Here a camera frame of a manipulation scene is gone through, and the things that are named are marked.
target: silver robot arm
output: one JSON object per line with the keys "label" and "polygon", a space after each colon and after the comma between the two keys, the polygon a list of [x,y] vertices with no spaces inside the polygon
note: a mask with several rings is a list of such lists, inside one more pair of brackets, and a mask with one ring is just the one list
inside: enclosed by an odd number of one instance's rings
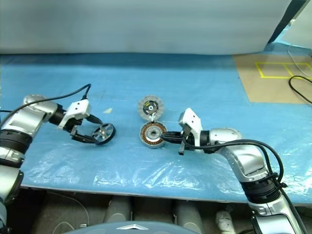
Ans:
{"label": "silver robot arm", "polygon": [[[230,128],[203,131],[200,118],[191,108],[180,116],[181,132],[167,132],[162,139],[180,144],[179,154],[191,150],[188,145],[213,146],[233,140],[242,139],[239,131]],[[290,205],[274,183],[269,174],[263,156],[254,145],[235,145],[217,148],[217,150],[200,150],[202,153],[217,153],[224,156],[231,166],[236,178],[248,199],[252,210],[252,222],[256,234],[302,234],[302,230],[293,215]]]}
{"label": "silver robot arm", "polygon": [[[45,99],[42,95],[28,95],[24,98],[23,104],[42,99]],[[8,233],[5,204],[10,203],[17,196],[23,179],[20,167],[28,147],[42,124],[50,122],[57,125],[59,129],[69,132],[73,140],[102,144],[92,136],[77,133],[77,126],[82,124],[84,118],[102,126],[102,121],[91,115],[90,110],[88,99],[73,102],[67,110],[63,110],[61,105],[52,101],[38,102],[20,109],[2,125],[0,130],[0,233]]]}

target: pulley wheel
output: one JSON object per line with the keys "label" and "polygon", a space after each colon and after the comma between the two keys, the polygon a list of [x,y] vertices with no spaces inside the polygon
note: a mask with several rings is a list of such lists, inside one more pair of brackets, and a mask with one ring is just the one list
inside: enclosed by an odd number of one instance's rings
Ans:
{"label": "pulley wheel", "polygon": [[109,142],[114,137],[115,133],[115,127],[111,123],[105,123],[95,129],[91,137],[97,141],[96,145],[103,145]]}

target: blue tablecloth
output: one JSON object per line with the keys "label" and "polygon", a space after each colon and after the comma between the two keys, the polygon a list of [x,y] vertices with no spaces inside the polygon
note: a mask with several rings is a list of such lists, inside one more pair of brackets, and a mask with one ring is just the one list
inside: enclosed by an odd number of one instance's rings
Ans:
{"label": "blue tablecloth", "polygon": [[[277,53],[284,46],[271,44]],[[26,154],[23,186],[108,194],[146,195],[244,202],[246,198],[220,155],[187,152],[178,145],[145,147],[146,122],[138,102],[160,97],[159,119],[170,131],[191,107],[204,129],[231,127],[261,140],[281,155],[284,181],[294,203],[312,203],[312,109],[306,104],[251,103],[231,56],[162,54],[76,54],[1,56],[1,107],[15,109],[27,94],[54,97],[91,83],[92,114],[117,129],[104,146],[72,141],[67,132],[44,124]],[[82,94],[57,101],[67,108]],[[110,114],[104,111],[112,108]],[[96,125],[84,122],[90,134]],[[273,157],[272,164],[278,169]]]}

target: cardboard mat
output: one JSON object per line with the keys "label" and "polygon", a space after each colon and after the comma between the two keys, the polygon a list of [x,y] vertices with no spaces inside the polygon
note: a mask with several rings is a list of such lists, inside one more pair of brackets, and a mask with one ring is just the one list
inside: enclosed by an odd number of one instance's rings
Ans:
{"label": "cardboard mat", "polygon": [[[243,82],[248,99],[251,102],[307,103],[288,85],[294,75],[307,77],[295,66],[289,56],[284,55],[237,55],[233,56]],[[312,58],[294,56],[297,65],[312,80]],[[294,78],[292,85],[308,99],[312,99],[312,85],[300,78]]]}

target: white backdrop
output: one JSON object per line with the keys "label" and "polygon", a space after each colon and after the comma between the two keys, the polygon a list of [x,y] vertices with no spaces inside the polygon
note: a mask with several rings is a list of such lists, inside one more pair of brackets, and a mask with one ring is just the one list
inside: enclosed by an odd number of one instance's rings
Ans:
{"label": "white backdrop", "polygon": [[0,53],[262,51],[291,0],[1,0]]}

